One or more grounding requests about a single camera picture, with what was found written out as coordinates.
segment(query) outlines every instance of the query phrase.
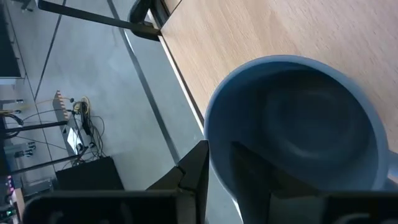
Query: metal frame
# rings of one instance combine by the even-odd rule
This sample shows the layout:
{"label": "metal frame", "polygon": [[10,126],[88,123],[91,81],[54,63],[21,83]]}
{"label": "metal frame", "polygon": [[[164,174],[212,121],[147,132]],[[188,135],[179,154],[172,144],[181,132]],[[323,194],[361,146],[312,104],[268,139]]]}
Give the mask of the metal frame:
{"label": "metal frame", "polygon": [[[20,127],[20,128],[7,128],[7,129],[0,129],[0,136],[2,136],[5,133],[15,133],[15,132],[19,132],[19,131],[28,131],[28,130],[35,130],[35,129],[40,129],[40,128],[49,128],[49,127],[55,127],[55,126],[63,126],[63,125],[67,125],[69,121],[58,121],[58,122],[52,122],[52,123],[45,123],[45,124],[36,124],[36,125],[31,125],[31,126],[24,126],[24,127]],[[65,162],[65,161],[70,161],[70,160],[79,160],[84,153],[86,152],[88,148],[83,146],[83,150],[77,154],[77,155],[73,155],[73,156],[68,156],[62,159],[56,159],[54,161],[49,161],[49,162],[44,162],[41,164],[37,164],[31,167],[26,167],[26,168],[22,168],[22,169],[18,169],[18,170],[14,170],[14,171],[10,171],[9,175],[14,175],[14,174],[20,174],[26,171],[30,171],[30,170],[35,170],[41,167],[45,167],[45,166],[51,166],[54,164],[57,164],[59,162]]]}
{"label": "metal frame", "polygon": [[[138,0],[136,4],[139,4],[140,1],[150,1],[148,8],[146,7],[137,7],[138,10],[146,10],[149,9],[156,12],[156,18],[163,25],[166,20],[169,18],[170,13],[167,10],[165,3],[163,0]],[[37,7],[41,10],[54,12],[57,14],[61,14],[64,16],[70,16],[78,19],[84,19],[87,21],[92,22],[99,22],[101,24],[107,24],[115,27],[125,28],[131,30],[131,32],[139,37],[159,41],[158,36],[162,35],[160,33],[160,29],[156,29],[150,22],[146,21],[138,21],[138,22],[131,22],[131,21],[122,21],[120,19],[115,19],[111,17],[106,17],[98,14],[94,14],[91,12],[86,12],[83,10],[75,9],[68,6],[63,6],[59,4],[55,4],[52,2],[38,0]],[[130,15],[134,15],[136,12],[131,11]]]}

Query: black speaker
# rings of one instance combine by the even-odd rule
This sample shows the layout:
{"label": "black speaker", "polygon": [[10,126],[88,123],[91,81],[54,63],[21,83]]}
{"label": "black speaker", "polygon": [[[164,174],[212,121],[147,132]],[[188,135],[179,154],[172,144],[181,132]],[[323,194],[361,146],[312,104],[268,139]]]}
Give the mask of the black speaker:
{"label": "black speaker", "polygon": [[55,173],[60,190],[124,190],[111,157]]}

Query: black chair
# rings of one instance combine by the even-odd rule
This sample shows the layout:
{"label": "black chair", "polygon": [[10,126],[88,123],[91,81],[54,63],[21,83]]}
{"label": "black chair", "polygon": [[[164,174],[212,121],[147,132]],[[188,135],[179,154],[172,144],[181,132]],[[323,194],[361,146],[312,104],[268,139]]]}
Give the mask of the black chair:
{"label": "black chair", "polygon": [[137,0],[131,8],[128,18],[129,21],[122,21],[120,18],[110,18],[44,0],[38,0],[37,7],[41,10],[54,12],[64,16],[129,29],[138,37],[154,41],[159,41],[158,36],[161,35],[161,33],[160,29],[155,29],[152,23],[145,21],[148,10],[151,10],[154,14],[156,23],[158,23],[160,27],[163,26],[170,16],[164,0]]}

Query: black bar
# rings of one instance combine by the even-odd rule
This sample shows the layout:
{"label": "black bar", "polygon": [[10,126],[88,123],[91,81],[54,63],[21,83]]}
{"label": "black bar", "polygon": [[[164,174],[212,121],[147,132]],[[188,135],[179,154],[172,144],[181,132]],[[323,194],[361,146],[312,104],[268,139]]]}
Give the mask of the black bar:
{"label": "black bar", "polygon": [[58,122],[53,122],[53,123],[30,125],[30,126],[25,126],[25,127],[21,127],[21,128],[2,129],[2,130],[0,130],[0,133],[15,133],[15,132],[19,132],[19,131],[28,131],[28,130],[35,130],[35,129],[40,129],[40,128],[49,128],[49,127],[54,127],[54,126],[67,125],[67,124],[68,124],[68,121],[58,121]]}
{"label": "black bar", "polygon": [[77,159],[78,157],[79,157],[79,155],[75,155],[75,156],[65,157],[65,158],[62,158],[62,159],[57,159],[57,160],[50,161],[50,162],[43,162],[42,164],[38,164],[38,165],[31,166],[31,167],[26,167],[26,168],[22,168],[22,169],[11,171],[9,173],[9,175],[20,174],[20,173],[23,173],[23,172],[26,172],[26,171],[42,168],[42,167],[45,167],[45,166],[51,166],[51,165],[57,164],[59,162],[64,162],[64,161],[69,161],[69,160],[72,160],[72,159]]}
{"label": "black bar", "polygon": [[61,14],[64,16],[70,16],[70,17],[74,17],[74,18],[78,18],[78,19],[84,19],[87,21],[99,22],[102,24],[107,24],[107,25],[111,25],[111,26],[129,29],[132,32],[136,32],[136,33],[149,34],[149,35],[155,35],[155,36],[161,35],[160,30],[155,29],[153,27],[147,27],[145,25],[140,25],[140,24],[133,24],[133,23],[130,23],[127,21],[122,21],[119,19],[113,19],[110,17],[101,16],[98,14],[86,12],[86,11],[79,10],[79,9],[74,9],[74,8],[67,7],[67,6],[62,6],[59,4],[52,3],[52,2],[39,0],[37,7],[41,10],[45,10],[48,12],[54,12],[54,13]]}

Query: black cable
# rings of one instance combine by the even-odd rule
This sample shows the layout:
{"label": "black cable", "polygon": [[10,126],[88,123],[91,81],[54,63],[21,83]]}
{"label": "black cable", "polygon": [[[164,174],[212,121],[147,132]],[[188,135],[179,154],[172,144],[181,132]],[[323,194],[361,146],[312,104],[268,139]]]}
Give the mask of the black cable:
{"label": "black cable", "polygon": [[[1,116],[5,117],[5,118],[11,118],[13,119],[19,126],[23,126],[24,125],[24,121],[20,118],[18,118],[16,115],[12,114],[12,113],[3,113],[0,114]],[[19,131],[9,134],[9,133],[4,133],[4,139],[10,139],[13,138],[15,136],[17,136],[19,134]]]}
{"label": "black cable", "polygon": [[[53,123],[57,121],[41,121],[42,123]],[[24,124],[33,124],[33,123],[40,123],[40,121],[24,121]],[[17,122],[10,122],[7,124],[18,124]]]}
{"label": "black cable", "polygon": [[102,119],[102,117],[100,117],[100,116],[91,116],[92,118],[99,118],[99,119],[101,119],[101,121],[102,121],[102,133],[101,133],[101,137],[104,135],[104,133],[105,133],[105,122],[104,122],[104,119]]}
{"label": "black cable", "polygon": [[65,149],[65,148],[63,148],[63,147],[61,147],[61,146],[57,146],[57,145],[54,145],[54,144],[51,144],[51,143],[48,143],[48,142],[42,142],[42,141],[38,141],[38,140],[34,140],[34,139],[29,139],[29,138],[25,138],[25,137],[20,137],[20,136],[16,136],[16,138],[22,138],[22,139],[26,139],[26,140],[30,140],[30,141],[42,143],[42,144],[48,144],[48,145],[50,145],[50,146],[55,146],[55,147],[58,147],[58,148],[60,148],[60,149],[67,150],[67,149]]}
{"label": "black cable", "polygon": [[39,112],[39,113],[37,113],[37,114],[32,114],[32,115],[26,117],[25,119],[23,119],[23,121],[26,121],[27,119],[29,119],[29,118],[31,118],[31,117],[33,117],[33,116],[36,116],[36,115],[39,115],[39,114],[43,114],[43,113],[48,113],[48,112],[51,112],[51,111],[67,111],[67,112],[72,112],[71,110],[65,110],[65,109],[56,109],[56,110],[42,111],[42,112]]}

